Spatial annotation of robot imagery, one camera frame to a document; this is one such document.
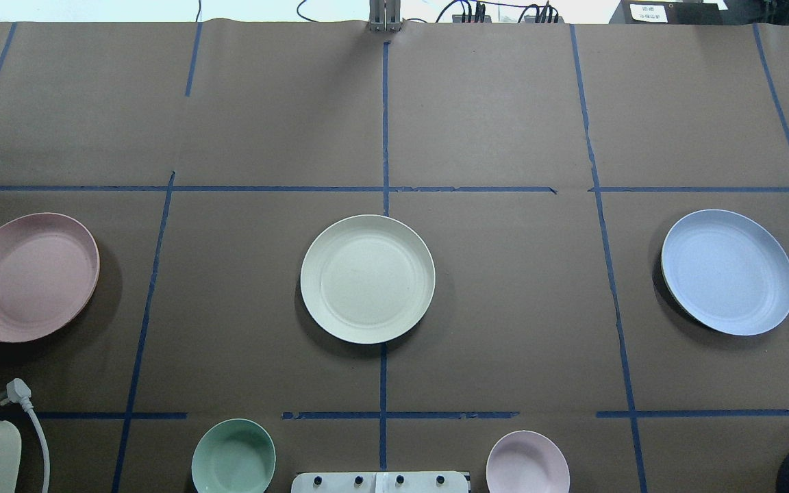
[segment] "pink bowl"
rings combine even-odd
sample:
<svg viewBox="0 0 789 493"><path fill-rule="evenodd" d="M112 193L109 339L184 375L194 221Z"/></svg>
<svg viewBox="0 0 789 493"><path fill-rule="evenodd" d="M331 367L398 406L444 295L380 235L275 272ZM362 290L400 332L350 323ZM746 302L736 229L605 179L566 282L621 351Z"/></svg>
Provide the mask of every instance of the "pink bowl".
<svg viewBox="0 0 789 493"><path fill-rule="evenodd" d="M568 493L571 475L556 444L535 431L498 440L486 462L489 493Z"/></svg>
<svg viewBox="0 0 789 493"><path fill-rule="evenodd" d="M75 219L53 212L0 227L0 341L25 342L75 318L99 279L99 249Z"/></svg>

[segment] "brown table surface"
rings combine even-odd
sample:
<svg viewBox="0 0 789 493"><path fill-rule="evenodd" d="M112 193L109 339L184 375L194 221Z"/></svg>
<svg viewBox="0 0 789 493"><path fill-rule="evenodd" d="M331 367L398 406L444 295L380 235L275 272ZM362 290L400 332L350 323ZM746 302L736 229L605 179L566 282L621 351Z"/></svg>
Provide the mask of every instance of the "brown table surface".
<svg viewBox="0 0 789 493"><path fill-rule="evenodd" d="M560 446L573 492L774 491L789 317L717 333L661 278L668 228L704 208L789 255L789 28L0 24L0 225L61 212L101 252L75 322L0 343L52 492L193 491L197 440L235 417L275 441L270 491L440 469L483 492L518 429ZM359 213L436 263L387 344L326 334L297 290L313 238ZM0 418L39 490L27 418Z"/></svg>

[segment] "label sticker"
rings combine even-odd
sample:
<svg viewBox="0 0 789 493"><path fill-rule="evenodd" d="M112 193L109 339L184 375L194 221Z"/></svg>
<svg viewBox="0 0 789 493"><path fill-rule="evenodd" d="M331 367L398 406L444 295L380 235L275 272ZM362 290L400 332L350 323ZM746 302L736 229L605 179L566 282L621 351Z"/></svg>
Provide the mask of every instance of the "label sticker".
<svg viewBox="0 0 789 493"><path fill-rule="evenodd" d="M663 5L639 5L630 3L632 18L644 22L668 22L666 7Z"/></svg>

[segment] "white bracket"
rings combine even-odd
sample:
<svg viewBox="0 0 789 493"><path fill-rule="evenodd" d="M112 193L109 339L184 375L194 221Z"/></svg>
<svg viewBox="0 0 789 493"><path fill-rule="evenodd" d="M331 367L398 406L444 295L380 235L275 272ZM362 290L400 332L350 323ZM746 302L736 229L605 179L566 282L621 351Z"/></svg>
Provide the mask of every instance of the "white bracket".
<svg viewBox="0 0 789 493"><path fill-rule="evenodd" d="M291 493L471 493L468 478L456 471L303 473Z"/></svg>
<svg viewBox="0 0 789 493"><path fill-rule="evenodd" d="M401 0L370 0L371 31L401 31Z"/></svg>

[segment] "white power cable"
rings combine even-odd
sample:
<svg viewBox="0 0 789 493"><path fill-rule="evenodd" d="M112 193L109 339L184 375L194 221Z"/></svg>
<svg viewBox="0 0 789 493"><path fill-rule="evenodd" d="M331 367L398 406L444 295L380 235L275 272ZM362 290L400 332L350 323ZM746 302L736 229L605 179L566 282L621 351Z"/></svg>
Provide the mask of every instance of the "white power cable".
<svg viewBox="0 0 789 493"><path fill-rule="evenodd" d="M29 397L32 396L32 391L25 381L15 378L9 381L5 387L5 391L0 393L0 405L9 405L10 403L19 403L20 407L24 409L26 414L29 415L32 425L35 427L35 433L38 434L38 441L41 442L41 458L45 463L45 480L41 486L41 493L47 493L47 487L51 481L51 456L47 450L47 440L45 439L45 432L41 430L41 423L38 422L38 416L32 409L32 403Z"/></svg>

